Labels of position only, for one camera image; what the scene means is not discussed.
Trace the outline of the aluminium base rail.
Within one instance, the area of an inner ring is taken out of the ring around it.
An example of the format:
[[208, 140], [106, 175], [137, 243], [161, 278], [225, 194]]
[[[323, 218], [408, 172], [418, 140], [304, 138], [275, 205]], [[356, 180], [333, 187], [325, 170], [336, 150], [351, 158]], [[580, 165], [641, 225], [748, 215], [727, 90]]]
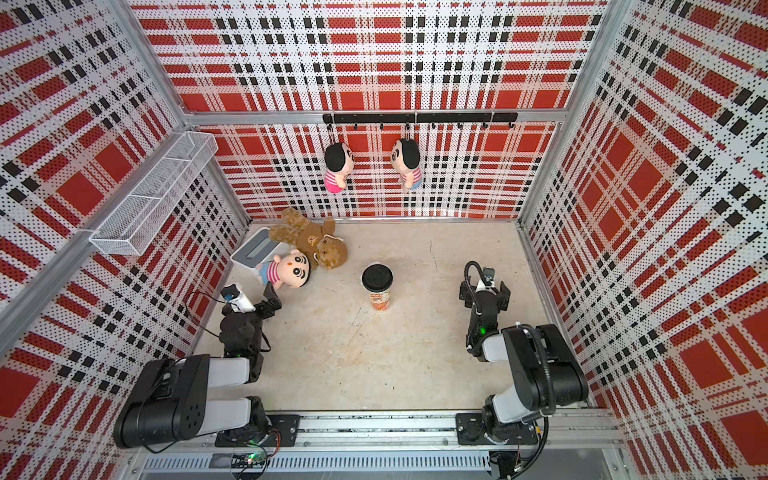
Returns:
[[[615, 421], [605, 410], [556, 413], [537, 445], [458, 443], [467, 410], [273, 412], [280, 428], [263, 440], [225, 446], [220, 436], [136, 452], [120, 479], [479, 478], [520, 470], [526, 479], [634, 479]], [[263, 453], [261, 469], [233, 470], [234, 454]]]

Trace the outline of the blue hanging plush doll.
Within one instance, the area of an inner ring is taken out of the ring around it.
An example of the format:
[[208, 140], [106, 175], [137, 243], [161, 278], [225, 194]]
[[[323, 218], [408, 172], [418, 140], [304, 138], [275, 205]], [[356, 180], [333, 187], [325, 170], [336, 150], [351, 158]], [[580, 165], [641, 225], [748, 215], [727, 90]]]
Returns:
[[392, 148], [390, 160], [406, 190], [415, 190], [421, 185], [423, 180], [421, 153], [415, 140], [406, 138], [397, 140]]

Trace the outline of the striped shirt boy plush doll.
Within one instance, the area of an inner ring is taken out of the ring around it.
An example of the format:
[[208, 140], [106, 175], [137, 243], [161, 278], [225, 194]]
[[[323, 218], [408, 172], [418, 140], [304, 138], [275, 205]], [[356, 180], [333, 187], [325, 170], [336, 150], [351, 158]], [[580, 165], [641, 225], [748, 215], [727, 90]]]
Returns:
[[275, 255], [272, 260], [260, 263], [256, 272], [260, 282], [271, 284], [274, 290], [284, 286], [301, 288], [310, 278], [311, 265], [306, 255], [294, 249], [284, 257]]

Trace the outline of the green circuit board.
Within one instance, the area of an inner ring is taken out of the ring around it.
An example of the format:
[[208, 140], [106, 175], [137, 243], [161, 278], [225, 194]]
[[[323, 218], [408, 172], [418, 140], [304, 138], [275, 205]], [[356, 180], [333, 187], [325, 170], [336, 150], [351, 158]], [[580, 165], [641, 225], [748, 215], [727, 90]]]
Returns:
[[268, 456], [263, 453], [234, 454], [231, 458], [231, 468], [237, 471], [261, 469], [267, 460]]

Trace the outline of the printed paper milk tea cup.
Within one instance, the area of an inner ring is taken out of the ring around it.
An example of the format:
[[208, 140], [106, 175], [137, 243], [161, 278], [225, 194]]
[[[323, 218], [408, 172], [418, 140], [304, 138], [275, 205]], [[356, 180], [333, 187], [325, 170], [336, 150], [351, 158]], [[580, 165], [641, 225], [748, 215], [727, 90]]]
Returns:
[[385, 290], [371, 290], [366, 289], [367, 294], [369, 296], [369, 300], [371, 303], [371, 306], [376, 311], [385, 311], [389, 308], [390, 302], [391, 302], [391, 290], [385, 289]]

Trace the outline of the brown capybara plush toy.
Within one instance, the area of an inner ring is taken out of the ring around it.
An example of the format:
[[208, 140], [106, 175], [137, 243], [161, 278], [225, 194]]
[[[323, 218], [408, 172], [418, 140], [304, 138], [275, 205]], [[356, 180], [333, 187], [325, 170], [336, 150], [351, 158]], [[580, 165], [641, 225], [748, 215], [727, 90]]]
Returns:
[[322, 224], [315, 223], [297, 209], [287, 208], [281, 212], [280, 222], [269, 229], [269, 237], [298, 249], [308, 257], [313, 268], [332, 270], [348, 259], [347, 246], [335, 230], [335, 220], [331, 217], [325, 218]]

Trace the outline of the black plastic cup lid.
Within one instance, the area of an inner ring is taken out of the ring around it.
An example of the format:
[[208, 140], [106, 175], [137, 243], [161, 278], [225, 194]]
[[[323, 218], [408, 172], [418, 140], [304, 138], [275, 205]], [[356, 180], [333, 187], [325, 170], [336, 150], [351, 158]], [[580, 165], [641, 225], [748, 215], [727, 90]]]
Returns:
[[394, 275], [384, 264], [373, 263], [367, 266], [361, 275], [361, 283], [369, 293], [383, 293], [392, 286]]

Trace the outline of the black wall hook rail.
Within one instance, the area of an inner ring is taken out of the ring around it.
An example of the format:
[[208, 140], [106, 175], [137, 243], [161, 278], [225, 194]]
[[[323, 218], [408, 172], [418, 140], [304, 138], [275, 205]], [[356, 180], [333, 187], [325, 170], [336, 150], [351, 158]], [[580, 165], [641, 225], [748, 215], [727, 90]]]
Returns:
[[519, 119], [517, 112], [406, 112], [406, 113], [327, 113], [322, 115], [326, 125], [361, 124], [512, 124]]

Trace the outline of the pink hanging plush doll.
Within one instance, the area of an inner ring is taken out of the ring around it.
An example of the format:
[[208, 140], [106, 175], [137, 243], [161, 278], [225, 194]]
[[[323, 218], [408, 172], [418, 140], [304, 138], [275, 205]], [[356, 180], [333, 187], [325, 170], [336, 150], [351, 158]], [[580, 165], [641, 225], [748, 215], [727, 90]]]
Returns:
[[347, 188], [347, 179], [354, 169], [351, 149], [342, 142], [328, 146], [324, 152], [324, 185], [332, 194], [338, 194]]

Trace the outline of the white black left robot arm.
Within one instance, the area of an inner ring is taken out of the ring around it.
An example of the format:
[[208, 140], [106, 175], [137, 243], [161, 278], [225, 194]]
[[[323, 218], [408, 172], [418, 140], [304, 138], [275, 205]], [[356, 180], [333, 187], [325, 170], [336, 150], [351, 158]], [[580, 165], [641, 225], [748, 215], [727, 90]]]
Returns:
[[208, 434], [238, 445], [261, 440], [272, 424], [257, 397], [211, 399], [216, 389], [256, 382], [271, 344], [263, 323], [282, 308], [272, 282], [253, 304], [235, 284], [221, 290], [223, 319], [217, 338], [221, 357], [209, 354], [146, 363], [118, 414], [113, 441], [120, 449], [160, 453], [168, 446]]

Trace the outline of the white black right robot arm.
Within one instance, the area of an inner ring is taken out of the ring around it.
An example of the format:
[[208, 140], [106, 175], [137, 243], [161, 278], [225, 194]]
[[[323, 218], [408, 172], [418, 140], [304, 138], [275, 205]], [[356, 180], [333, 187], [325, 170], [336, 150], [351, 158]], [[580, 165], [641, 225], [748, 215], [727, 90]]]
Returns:
[[505, 285], [491, 281], [460, 285], [459, 299], [470, 310], [467, 352], [481, 362], [507, 364], [512, 382], [489, 396], [480, 412], [456, 416], [462, 446], [537, 445], [544, 437], [538, 420], [588, 397], [586, 377], [555, 325], [498, 326], [509, 298]]

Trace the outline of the white grey tissue box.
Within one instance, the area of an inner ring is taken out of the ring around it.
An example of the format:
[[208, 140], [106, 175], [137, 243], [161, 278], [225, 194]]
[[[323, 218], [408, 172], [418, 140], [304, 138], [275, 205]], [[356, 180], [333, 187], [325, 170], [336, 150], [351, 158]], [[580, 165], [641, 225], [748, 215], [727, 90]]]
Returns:
[[280, 242], [270, 237], [270, 228], [262, 227], [232, 253], [231, 260], [241, 267], [253, 270], [259, 264], [271, 261], [280, 245]]

